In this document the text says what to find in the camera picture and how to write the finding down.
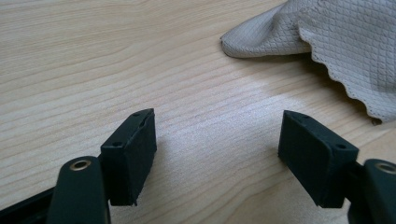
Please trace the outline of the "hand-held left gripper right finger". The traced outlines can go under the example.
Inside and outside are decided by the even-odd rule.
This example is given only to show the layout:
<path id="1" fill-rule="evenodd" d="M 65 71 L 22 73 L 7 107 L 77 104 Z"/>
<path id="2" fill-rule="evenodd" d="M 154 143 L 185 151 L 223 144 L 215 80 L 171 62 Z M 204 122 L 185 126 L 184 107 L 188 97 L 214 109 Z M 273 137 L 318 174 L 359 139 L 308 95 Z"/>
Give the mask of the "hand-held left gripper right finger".
<path id="1" fill-rule="evenodd" d="M 359 150 L 317 120 L 283 113 L 278 157 L 286 163 L 316 205 L 340 208 L 346 197 L 347 168 Z"/>

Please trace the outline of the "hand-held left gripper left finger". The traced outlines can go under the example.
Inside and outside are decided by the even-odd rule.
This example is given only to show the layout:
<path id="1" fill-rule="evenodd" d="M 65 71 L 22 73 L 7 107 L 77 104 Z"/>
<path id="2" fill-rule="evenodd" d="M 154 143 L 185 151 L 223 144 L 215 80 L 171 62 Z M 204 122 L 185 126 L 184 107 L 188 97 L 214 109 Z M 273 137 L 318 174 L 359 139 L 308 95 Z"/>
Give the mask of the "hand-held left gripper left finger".
<path id="1" fill-rule="evenodd" d="M 137 205 L 156 151 L 153 108 L 130 115 L 101 145 L 106 196 L 113 206 Z"/>

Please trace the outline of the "grey textured cleaning cloth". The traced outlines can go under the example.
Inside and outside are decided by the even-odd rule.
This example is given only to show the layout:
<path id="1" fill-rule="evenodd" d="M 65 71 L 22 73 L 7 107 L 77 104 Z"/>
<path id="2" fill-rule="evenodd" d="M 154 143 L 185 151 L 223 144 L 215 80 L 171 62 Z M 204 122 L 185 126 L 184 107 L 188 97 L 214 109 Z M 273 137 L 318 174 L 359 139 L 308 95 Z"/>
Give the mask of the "grey textured cleaning cloth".
<path id="1" fill-rule="evenodd" d="M 309 52 L 370 117 L 396 120 L 396 0 L 288 0 L 220 41 L 234 58 Z"/>

